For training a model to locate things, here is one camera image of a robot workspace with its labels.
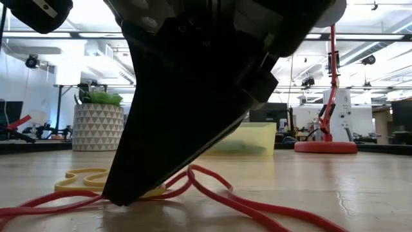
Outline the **dark computer monitor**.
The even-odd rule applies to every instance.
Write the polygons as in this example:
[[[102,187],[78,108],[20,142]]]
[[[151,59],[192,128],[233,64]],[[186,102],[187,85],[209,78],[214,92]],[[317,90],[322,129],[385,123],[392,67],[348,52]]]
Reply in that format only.
[[[412,132],[412,101],[393,101],[391,109],[394,125],[400,130]]]
[[[0,125],[18,121],[22,108],[23,101],[0,101]]]

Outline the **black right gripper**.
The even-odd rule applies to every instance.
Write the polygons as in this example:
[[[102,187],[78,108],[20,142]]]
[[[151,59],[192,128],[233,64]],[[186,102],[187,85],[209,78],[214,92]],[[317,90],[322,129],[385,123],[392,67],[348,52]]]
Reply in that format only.
[[[168,19],[204,28],[231,24],[280,57],[292,55],[335,0],[104,0],[119,26],[155,34]]]

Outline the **yellow translucent plastic bin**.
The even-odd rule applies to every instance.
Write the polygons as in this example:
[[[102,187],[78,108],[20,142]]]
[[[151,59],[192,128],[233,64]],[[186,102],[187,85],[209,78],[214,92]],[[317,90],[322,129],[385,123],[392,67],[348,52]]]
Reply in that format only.
[[[237,153],[222,153],[215,149],[215,145],[207,150],[204,155],[221,155],[221,156],[272,156],[274,154],[274,144],[276,138],[276,123],[275,122],[242,122],[240,126],[231,134],[219,141],[242,140],[247,143],[263,146],[267,151],[262,155],[255,154],[237,154]]]

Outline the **black computer monitor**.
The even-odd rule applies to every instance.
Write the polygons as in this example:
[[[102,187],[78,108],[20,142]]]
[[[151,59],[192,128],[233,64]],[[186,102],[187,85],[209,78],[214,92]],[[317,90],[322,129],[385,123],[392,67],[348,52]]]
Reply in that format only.
[[[280,122],[281,119],[288,118],[288,108],[286,103],[266,103],[258,110],[253,110],[249,114],[250,122]]]

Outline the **white column machine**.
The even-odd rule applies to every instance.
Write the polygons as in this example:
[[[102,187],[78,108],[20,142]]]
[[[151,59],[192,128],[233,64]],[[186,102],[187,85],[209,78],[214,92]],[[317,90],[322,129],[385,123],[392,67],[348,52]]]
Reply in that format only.
[[[349,142],[353,131],[350,91],[337,89],[335,108],[330,118],[330,133],[334,142]]]

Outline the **yellow rubber band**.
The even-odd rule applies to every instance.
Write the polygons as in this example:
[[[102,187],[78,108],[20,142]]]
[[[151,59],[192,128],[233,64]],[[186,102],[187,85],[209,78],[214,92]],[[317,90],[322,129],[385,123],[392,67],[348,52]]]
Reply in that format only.
[[[78,180],[79,174],[89,173],[82,180],[81,186],[72,186]],[[107,168],[81,168],[72,169],[65,173],[65,179],[57,182],[54,185],[54,191],[92,191],[102,192],[105,181],[96,181],[108,176],[109,170]]]

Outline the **black stand pole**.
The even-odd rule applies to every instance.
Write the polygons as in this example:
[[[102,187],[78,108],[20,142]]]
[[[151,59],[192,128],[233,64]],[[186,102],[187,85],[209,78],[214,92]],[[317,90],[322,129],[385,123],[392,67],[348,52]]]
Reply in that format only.
[[[58,92],[58,100],[57,100],[57,116],[56,116],[56,124],[55,124],[55,132],[54,134],[58,134],[59,131],[59,124],[60,124],[60,117],[61,117],[61,100],[62,100],[62,89],[64,85],[57,85],[59,88]]]

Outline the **green plant in patterned pot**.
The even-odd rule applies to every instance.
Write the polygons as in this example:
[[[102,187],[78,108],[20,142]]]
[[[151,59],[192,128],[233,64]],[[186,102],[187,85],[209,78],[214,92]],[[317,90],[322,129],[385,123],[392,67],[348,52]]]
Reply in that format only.
[[[115,151],[124,129],[123,98],[106,92],[86,92],[75,105],[72,149]]]

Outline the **red desk lamp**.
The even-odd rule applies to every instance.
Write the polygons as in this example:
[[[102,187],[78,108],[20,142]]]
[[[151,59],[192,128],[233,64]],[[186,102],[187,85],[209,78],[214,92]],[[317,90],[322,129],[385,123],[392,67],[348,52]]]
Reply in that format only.
[[[320,125],[320,131],[324,133],[324,137],[321,141],[301,141],[294,144],[294,151],[301,153],[329,153],[329,154],[356,154],[357,145],[354,142],[334,142],[333,136],[330,132],[330,122],[336,107],[335,97],[339,88],[339,77],[337,74],[339,57],[335,48],[336,44],[336,32],[335,24],[341,19],[346,10],[347,0],[333,0],[331,6],[327,8],[322,17],[318,20],[315,27],[322,28],[330,27],[330,75],[331,79],[331,92],[326,104],[323,105],[320,113],[318,114]]]

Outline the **red rubber band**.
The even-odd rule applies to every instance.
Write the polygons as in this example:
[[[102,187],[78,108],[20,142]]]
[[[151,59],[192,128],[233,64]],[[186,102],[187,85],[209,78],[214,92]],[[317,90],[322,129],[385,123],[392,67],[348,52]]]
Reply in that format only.
[[[226,187],[227,195],[219,195],[198,182],[195,176],[197,171],[223,184],[223,186]],[[183,194],[191,186],[216,202],[249,216],[270,232],[291,231],[282,226],[278,221],[267,216],[267,213],[296,218],[315,225],[325,232],[349,232],[347,229],[328,219],[308,211],[255,202],[239,197],[234,193],[233,185],[221,175],[195,164],[189,165],[185,171],[177,174],[177,176],[173,177],[169,182],[147,192],[143,197],[140,197],[139,200],[167,200]],[[54,191],[53,193],[32,199],[16,207],[0,208],[0,232],[3,232],[11,220],[19,216],[63,214],[92,205],[104,199],[105,197],[101,194],[92,191]]]

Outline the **red background tool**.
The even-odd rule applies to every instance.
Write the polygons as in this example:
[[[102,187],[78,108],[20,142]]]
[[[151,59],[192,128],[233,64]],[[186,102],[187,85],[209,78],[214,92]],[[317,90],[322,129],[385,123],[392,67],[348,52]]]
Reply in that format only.
[[[9,124],[9,125],[7,126],[7,129],[9,129],[9,130],[14,130],[14,129],[16,129],[17,127],[19,127],[20,125],[28,122],[31,118],[32,118],[32,117],[31,117],[30,115],[27,115],[27,116],[23,117],[22,119],[19,119],[18,121],[15,121],[15,122]]]

